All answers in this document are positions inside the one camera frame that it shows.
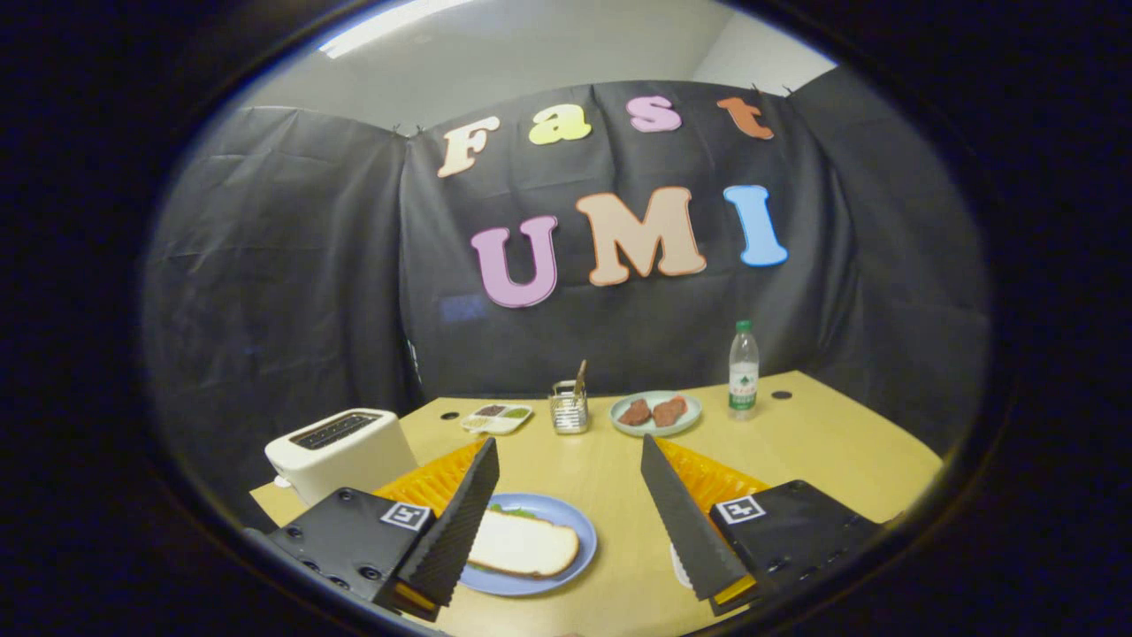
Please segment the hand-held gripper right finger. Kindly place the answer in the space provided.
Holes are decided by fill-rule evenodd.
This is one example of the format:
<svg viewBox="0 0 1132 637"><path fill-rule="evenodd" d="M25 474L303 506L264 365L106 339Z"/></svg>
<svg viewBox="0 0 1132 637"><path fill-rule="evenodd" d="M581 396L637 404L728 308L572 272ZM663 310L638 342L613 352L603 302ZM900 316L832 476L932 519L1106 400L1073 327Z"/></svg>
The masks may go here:
<svg viewBox="0 0 1132 637"><path fill-rule="evenodd" d="M640 475L692 591L717 616L797 599L883 531L808 481L767 487L653 434Z"/></svg>

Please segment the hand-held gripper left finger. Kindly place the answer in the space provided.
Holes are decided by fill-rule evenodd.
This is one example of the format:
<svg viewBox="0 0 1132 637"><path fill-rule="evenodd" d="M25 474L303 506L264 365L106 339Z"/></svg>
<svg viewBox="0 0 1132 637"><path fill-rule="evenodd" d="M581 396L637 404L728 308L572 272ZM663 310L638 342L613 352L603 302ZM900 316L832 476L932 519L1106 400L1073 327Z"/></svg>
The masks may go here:
<svg viewBox="0 0 1132 637"><path fill-rule="evenodd" d="M265 548L355 603L434 622L451 604L498 479L497 444L484 438L377 493L340 487L268 533Z"/></svg>

